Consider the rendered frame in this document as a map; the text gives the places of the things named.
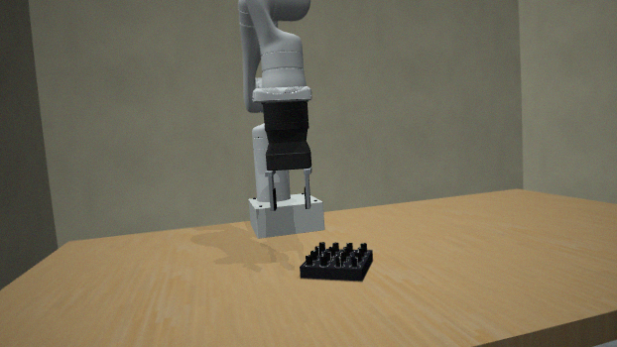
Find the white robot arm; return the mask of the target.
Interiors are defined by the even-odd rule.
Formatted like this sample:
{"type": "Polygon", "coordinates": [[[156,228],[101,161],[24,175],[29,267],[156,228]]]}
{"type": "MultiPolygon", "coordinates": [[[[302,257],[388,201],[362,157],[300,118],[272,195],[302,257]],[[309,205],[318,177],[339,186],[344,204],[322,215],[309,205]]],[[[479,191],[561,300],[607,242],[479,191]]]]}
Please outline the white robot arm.
{"type": "MultiPolygon", "coordinates": [[[[244,102],[248,112],[264,113],[263,104],[253,102],[252,95],[255,88],[262,88],[262,78],[255,78],[260,61],[262,72],[281,67],[304,69],[301,39],[294,34],[279,30],[278,21],[298,21],[308,13],[309,6],[310,0],[238,1],[243,52],[244,102]]],[[[253,128],[252,138],[257,201],[270,202],[268,177],[265,176],[266,152],[269,145],[265,124],[253,128]]],[[[289,170],[276,171],[274,188],[277,201],[291,199],[289,170]]]]}

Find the black knob box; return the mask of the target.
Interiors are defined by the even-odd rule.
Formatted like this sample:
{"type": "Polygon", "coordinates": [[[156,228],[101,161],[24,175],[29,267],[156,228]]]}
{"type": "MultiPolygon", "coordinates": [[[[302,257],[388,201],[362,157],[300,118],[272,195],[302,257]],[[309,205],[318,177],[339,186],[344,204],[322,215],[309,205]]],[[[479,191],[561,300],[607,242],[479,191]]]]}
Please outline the black knob box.
{"type": "Polygon", "coordinates": [[[367,250],[367,243],[360,245],[353,250],[352,243],[346,243],[339,249],[335,242],[325,249],[325,243],[320,242],[300,266],[301,279],[363,282],[373,262],[373,251],[367,250]]]}

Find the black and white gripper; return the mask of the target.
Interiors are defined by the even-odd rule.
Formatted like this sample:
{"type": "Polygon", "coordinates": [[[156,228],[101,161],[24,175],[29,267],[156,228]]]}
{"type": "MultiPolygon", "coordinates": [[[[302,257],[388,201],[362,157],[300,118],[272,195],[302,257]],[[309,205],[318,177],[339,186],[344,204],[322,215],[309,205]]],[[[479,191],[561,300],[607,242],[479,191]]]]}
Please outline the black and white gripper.
{"type": "Polygon", "coordinates": [[[262,72],[262,88],[253,91],[253,102],[263,104],[270,207],[277,209],[274,174],[276,171],[304,169],[306,209],[310,209],[309,174],[311,153],[307,142],[308,101],[311,89],[302,68],[281,67],[262,72]],[[302,86],[302,87],[297,87],[302,86]],[[272,88],[279,87],[279,88],[272,88]]]}

